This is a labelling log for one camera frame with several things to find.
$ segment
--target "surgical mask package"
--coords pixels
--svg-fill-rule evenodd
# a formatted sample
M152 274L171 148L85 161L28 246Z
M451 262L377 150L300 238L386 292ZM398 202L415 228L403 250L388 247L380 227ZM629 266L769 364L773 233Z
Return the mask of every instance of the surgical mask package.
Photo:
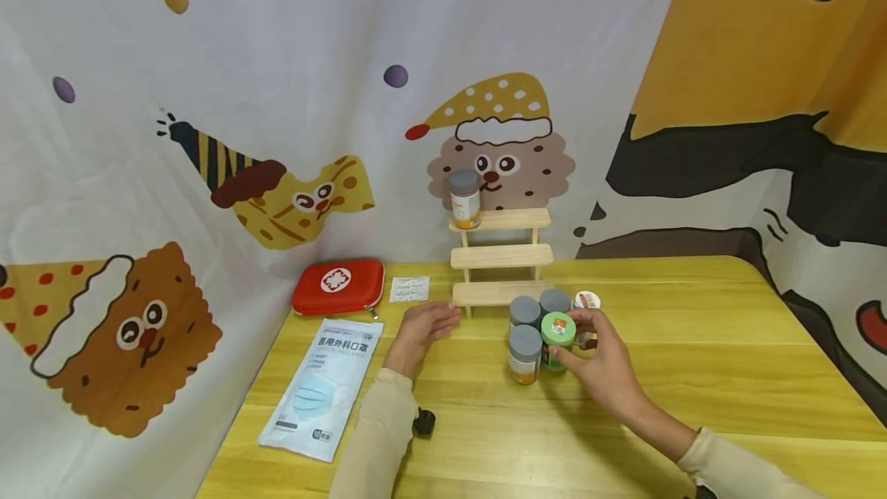
M323 320L259 445L333 462L384 324Z

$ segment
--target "person's left hand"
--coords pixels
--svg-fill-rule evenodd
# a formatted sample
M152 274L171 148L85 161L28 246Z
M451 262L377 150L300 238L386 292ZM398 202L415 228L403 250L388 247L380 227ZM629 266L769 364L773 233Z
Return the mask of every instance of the person's left hand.
M450 335L461 317L462 309L445 301L408 309L385 355L383 368L413 379L431 342Z

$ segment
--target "cartoon print curtain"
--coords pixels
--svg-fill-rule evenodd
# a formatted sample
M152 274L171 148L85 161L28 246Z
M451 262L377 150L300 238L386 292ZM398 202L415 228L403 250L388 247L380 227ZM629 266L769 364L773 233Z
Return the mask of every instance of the cartoon print curtain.
M883 0L674 0L578 258L751 262L887 424Z
M447 259L449 171L572 257L669 2L0 0L0 495L193 493L300 270Z

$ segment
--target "wooden table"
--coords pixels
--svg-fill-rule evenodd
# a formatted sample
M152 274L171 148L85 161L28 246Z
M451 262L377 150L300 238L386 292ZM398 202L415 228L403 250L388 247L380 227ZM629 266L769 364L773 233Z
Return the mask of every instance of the wooden table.
M389 276L431 276L431 300L447 299L462 278L443 264L387 268ZM568 260L543 278L601 296L644 388L685 423L707 425L827 497L885 497L887 431L745 262ZM407 306L379 308L385 332L361 397ZM366 314L352 319L368 322ZM199 497L326 497L335 462L256 444L319 325L286 320ZM413 440L395 497L694 497L676 467L602 412L570 374L543 371L529 387L509 381L507 325L506 308L475 308L431 348L415 395L437 426L432 440Z

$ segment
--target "beige sleeve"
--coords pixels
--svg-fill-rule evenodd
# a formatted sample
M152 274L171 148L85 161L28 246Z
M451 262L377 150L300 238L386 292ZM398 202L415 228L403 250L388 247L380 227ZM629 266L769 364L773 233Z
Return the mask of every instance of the beige sleeve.
M418 413L413 381L392 370L380 370L363 398L354 433L339 459L330 499L390 499Z
M774 465L702 428L678 467L718 499L824 499Z

